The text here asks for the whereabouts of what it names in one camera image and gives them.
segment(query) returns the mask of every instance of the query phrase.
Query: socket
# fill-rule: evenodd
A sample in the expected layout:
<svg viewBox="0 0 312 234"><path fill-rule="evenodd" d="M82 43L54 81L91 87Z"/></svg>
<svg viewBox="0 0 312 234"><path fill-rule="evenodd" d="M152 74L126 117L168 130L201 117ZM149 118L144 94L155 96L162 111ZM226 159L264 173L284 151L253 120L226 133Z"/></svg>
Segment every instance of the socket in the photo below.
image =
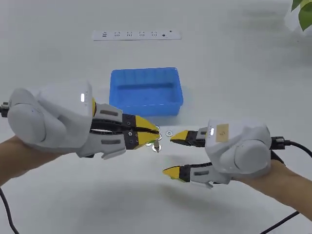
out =
<svg viewBox="0 0 312 234"><path fill-rule="evenodd" d="M94 31L94 41L99 40L179 40L181 34L174 30L153 31Z"/></svg>

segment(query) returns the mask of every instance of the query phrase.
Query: white tabletop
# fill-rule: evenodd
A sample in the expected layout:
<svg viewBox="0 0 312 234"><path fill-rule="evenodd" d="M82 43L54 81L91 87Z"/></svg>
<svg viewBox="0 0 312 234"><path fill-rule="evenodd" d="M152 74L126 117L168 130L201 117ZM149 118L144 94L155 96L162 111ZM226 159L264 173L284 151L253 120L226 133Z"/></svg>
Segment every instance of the white tabletop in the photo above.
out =
<svg viewBox="0 0 312 234"><path fill-rule="evenodd" d="M2 0L0 100L16 87L88 79L105 102L114 69L176 67L184 104L177 117L151 118L162 131L205 126L210 117L254 117L273 136L312 148L312 40L285 28L290 4ZM179 30L182 40L91 40L93 30L140 29ZM12 135L5 119L0 127L1 141ZM11 180L3 190L16 227L21 234L257 234L293 212L239 183L206 190L168 179L162 169L207 158L162 141L159 154L144 147L107 161L63 156ZM308 155L296 148L278 154L312 179ZM311 230L300 215L275 233ZM0 232L11 233L1 205Z"/></svg>

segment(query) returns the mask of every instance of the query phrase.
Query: white robotic hand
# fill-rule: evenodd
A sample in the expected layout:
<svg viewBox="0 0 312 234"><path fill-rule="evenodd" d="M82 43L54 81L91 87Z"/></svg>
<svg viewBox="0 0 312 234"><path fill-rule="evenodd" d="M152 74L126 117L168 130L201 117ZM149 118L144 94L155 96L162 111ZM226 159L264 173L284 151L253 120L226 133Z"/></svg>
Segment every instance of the white robotic hand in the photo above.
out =
<svg viewBox="0 0 312 234"><path fill-rule="evenodd" d="M265 124L245 121L210 120L208 127L178 133L171 142L204 147L211 162L165 169L172 179L198 183L228 184L233 178L258 177L271 167L271 136Z"/></svg>
<svg viewBox="0 0 312 234"><path fill-rule="evenodd" d="M87 81L50 85L35 96L16 89L0 110L16 136L41 151L107 159L159 138L147 120L95 103Z"/></svg>

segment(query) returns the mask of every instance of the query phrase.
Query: yellow label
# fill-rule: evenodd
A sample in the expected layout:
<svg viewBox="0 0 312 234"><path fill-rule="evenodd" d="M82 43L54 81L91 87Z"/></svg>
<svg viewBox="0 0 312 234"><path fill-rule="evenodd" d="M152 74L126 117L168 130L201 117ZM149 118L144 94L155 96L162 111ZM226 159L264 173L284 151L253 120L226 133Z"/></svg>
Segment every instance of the yellow label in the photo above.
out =
<svg viewBox="0 0 312 234"><path fill-rule="evenodd" d="M312 0L303 0L300 4L300 8L304 7L305 5L307 5L308 3L312 2Z"/></svg>
<svg viewBox="0 0 312 234"><path fill-rule="evenodd" d="M219 124L216 126L215 141L216 142L229 141L229 124Z"/></svg>

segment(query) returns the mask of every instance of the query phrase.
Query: black cable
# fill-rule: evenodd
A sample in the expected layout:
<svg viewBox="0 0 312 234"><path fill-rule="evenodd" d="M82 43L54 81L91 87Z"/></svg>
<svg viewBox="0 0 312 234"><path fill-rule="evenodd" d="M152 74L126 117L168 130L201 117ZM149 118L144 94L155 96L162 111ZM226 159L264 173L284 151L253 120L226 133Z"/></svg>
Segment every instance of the black cable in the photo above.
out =
<svg viewBox="0 0 312 234"><path fill-rule="evenodd" d="M303 150L304 152L306 152L310 157L312 157L312 152L311 150L309 150L307 147L297 143L297 142L294 142L294 141L285 141L285 145L293 145L295 147L298 147L299 149Z"/></svg>
<svg viewBox="0 0 312 234"><path fill-rule="evenodd" d="M275 228L281 226L283 223L286 223L288 220L290 220L291 218L295 217L296 215L300 214L298 211L292 213L291 215L287 216L286 218L282 219L281 221L279 221L278 223L274 224L273 226L269 227L267 230L263 231L260 234L267 234L270 231L273 231Z"/></svg>
<svg viewBox="0 0 312 234"><path fill-rule="evenodd" d="M290 141L290 140L284 140L284 138L282 137L273 137L272 140L275 141L277 138L279 139L283 139L282 141L278 141L277 143L280 144L281 146L281 149L285 146L295 146L301 150L303 150L304 152L306 152L310 157L312 157L312 152L311 150L309 150L307 147L297 143L297 142L294 142L294 141ZM267 234L269 233L270 231L273 231L275 228L281 226L283 223L287 222L288 220L290 220L291 218L297 216L298 214L300 214L298 211L290 214L289 216L287 216L286 218L282 219L281 221L279 221L278 223L274 224L273 226L269 227L267 230L261 232L260 234Z"/></svg>
<svg viewBox="0 0 312 234"><path fill-rule="evenodd" d="M18 232L18 230L16 229L16 227L14 226L8 201L6 200L5 195L4 195L4 193L3 193L1 188L0 188L0 196L1 196L1 199L2 199L2 201L4 203L4 207L5 207L6 214L8 216L9 224L10 224L10 227L11 227L12 231L14 232L14 234L20 234Z"/></svg>

